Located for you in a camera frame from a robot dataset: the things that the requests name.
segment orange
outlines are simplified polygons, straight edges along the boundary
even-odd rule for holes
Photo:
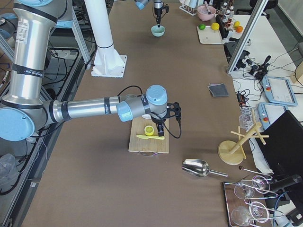
[[[236,32],[240,33],[240,32],[242,32],[242,31],[243,31],[243,27],[242,27],[242,26],[238,26],[238,27],[236,28]]]

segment scoop handle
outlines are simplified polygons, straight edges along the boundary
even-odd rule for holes
[[[225,176],[225,177],[228,177],[228,175],[227,174],[225,174],[225,173],[221,173],[221,172],[218,172],[218,171],[215,171],[215,170],[209,170],[209,173],[211,173],[211,174],[217,174],[217,175],[220,175],[220,176]]]

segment pink bowl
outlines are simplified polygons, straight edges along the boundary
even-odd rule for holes
[[[202,20],[202,21],[208,21],[210,19],[212,19],[215,15],[215,13],[217,12],[217,10],[214,7],[208,6],[209,10],[211,11],[211,14],[207,13],[207,9],[206,6],[199,6],[197,9],[197,14],[198,17]]]

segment small electronic device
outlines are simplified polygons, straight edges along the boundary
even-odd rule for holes
[[[262,79],[266,98],[271,103],[297,106],[297,100],[288,79],[265,76]]]
[[[259,103],[258,113],[263,126],[267,129],[273,122],[276,121],[286,110],[287,105],[276,103]]]

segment table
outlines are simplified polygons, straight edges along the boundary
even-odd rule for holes
[[[163,37],[153,37],[152,4],[115,2],[110,25],[115,48],[127,54],[123,79],[96,78],[88,71],[75,100],[115,96],[126,86],[163,85],[169,102],[182,108],[181,139],[170,138],[169,154],[128,152],[130,122],[117,115],[74,119],[63,126],[23,227],[48,226],[227,226],[222,181],[247,175],[222,162],[217,146],[237,140],[239,124],[232,79],[225,73],[222,45],[201,45],[198,17],[170,3]],[[229,97],[213,98],[210,83],[225,83]],[[128,93],[137,94],[137,90]],[[175,120],[169,122],[178,133]],[[253,169],[251,154],[242,163]],[[197,178],[181,170],[187,158],[206,160],[228,178]]]
[[[238,20],[241,22],[241,25],[245,26],[248,22],[249,16],[246,15],[234,15],[234,20]],[[240,38],[241,34],[234,33],[233,37]],[[270,77],[289,77],[294,75],[292,71],[295,71],[296,66],[292,63],[292,59],[288,54],[285,54],[287,50],[283,47],[281,41],[270,25],[269,21],[266,17],[260,17],[251,36],[251,46],[246,46],[245,50],[250,52],[249,57],[254,60],[256,63],[263,64],[265,58],[270,55],[271,59],[268,63],[271,63],[277,67],[283,67],[284,69],[279,69],[269,66],[268,76]],[[246,67],[244,69],[244,73],[247,73],[246,76],[250,76],[247,70],[250,70],[250,67]],[[231,73],[233,80],[241,83],[240,90],[250,89],[251,93],[260,95],[260,92],[254,90],[254,83],[251,80],[242,80],[243,71],[237,71]],[[239,90],[239,84],[234,83],[235,90]],[[302,92],[302,88],[292,86],[294,92]],[[257,107],[259,102],[268,102],[263,94],[260,99],[256,96],[250,96],[250,99],[253,101],[249,101],[249,105],[253,107]],[[289,110],[295,115],[295,117],[299,121],[303,121],[303,96],[296,95],[296,99],[298,101],[297,107],[289,106]]]

